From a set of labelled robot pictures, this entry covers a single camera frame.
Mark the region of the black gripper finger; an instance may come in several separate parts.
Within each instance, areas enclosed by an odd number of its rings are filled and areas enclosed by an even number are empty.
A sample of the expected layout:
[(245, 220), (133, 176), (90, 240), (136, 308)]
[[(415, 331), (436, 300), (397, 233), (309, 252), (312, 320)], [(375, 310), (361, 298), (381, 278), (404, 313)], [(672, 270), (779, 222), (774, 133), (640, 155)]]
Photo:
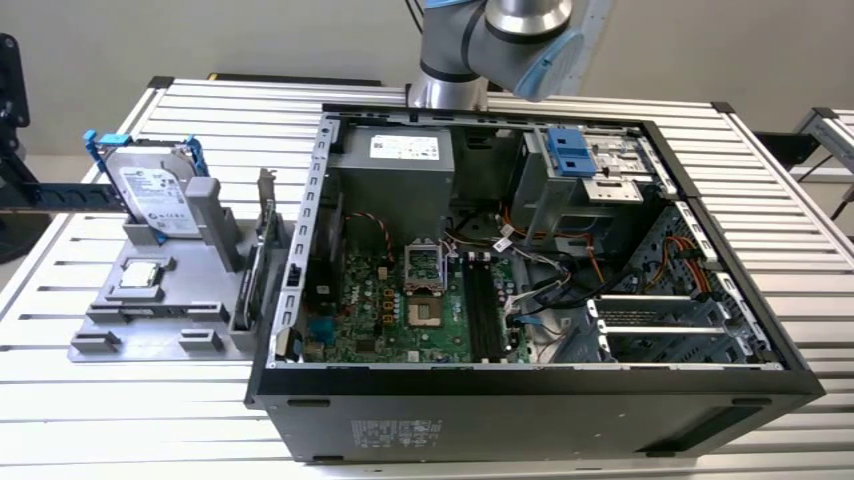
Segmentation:
[(125, 209), (112, 184), (42, 183), (38, 204), (50, 209)]

